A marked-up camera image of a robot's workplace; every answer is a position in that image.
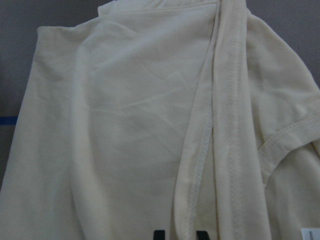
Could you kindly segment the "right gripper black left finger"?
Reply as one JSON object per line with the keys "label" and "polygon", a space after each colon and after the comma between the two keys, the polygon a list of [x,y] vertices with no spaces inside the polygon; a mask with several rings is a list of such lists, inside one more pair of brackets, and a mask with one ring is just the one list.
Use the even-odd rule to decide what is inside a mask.
{"label": "right gripper black left finger", "polygon": [[165,240],[166,232],[165,230],[155,230],[153,232],[153,240]]}

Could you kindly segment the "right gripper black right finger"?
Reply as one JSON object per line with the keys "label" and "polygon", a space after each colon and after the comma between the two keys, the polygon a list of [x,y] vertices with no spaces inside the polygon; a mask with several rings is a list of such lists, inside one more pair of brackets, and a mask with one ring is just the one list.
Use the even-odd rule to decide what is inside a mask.
{"label": "right gripper black right finger", "polygon": [[196,240],[210,240],[210,236],[205,230],[196,231]]}

